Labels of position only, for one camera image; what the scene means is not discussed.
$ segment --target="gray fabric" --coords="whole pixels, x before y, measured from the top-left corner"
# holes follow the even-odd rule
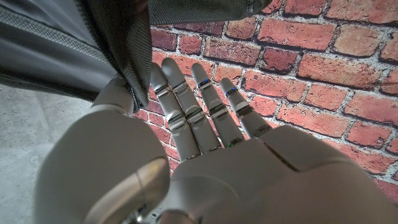
[[[272,0],[152,0],[152,25],[239,20],[251,16]]]
[[[150,24],[238,20],[271,0],[0,0],[0,83],[94,100],[116,73],[148,104]],[[12,18],[20,18],[16,23]]]

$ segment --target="red brick wall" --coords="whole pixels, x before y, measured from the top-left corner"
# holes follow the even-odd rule
[[[335,146],[398,203],[397,23],[396,0],[274,0],[241,21],[153,27],[153,60],[174,58],[192,88],[195,62],[219,93],[229,77],[271,125]],[[178,155],[152,90],[150,98],[138,116],[175,169]]]

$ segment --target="fingertip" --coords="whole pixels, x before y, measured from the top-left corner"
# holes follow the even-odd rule
[[[191,68],[192,77],[196,84],[202,83],[206,79],[208,79],[208,75],[206,74],[205,69],[199,64],[194,63]]]
[[[162,69],[156,63],[152,63],[152,69],[150,71],[150,84],[154,90],[167,84],[167,80],[163,75]]]
[[[220,83],[221,83],[221,90],[223,91],[224,94],[229,92],[235,87],[235,85],[231,82],[229,78],[223,78]]]
[[[184,75],[182,74],[177,63],[172,58],[165,58],[162,62],[162,70],[166,76],[167,81],[172,87],[176,87],[185,81]]]

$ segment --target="robotic hand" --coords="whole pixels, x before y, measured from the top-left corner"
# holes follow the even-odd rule
[[[345,155],[289,126],[272,129],[228,79],[245,140],[199,64],[192,74],[221,144],[177,64],[153,64],[151,85],[182,163],[170,179],[153,131],[129,118],[115,78],[46,157],[35,223],[397,223],[398,214]]]
[[[398,221],[396,208],[345,155],[289,126],[272,129],[224,78],[221,88],[245,141],[203,67],[194,64],[192,75],[224,148],[177,64],[154,63],[151,85],[182,161],[158,223]]]

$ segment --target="concrete floor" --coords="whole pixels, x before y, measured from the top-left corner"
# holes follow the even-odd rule
[[[0,85],[0,224],[32,223],[37,171],[91,103]]]

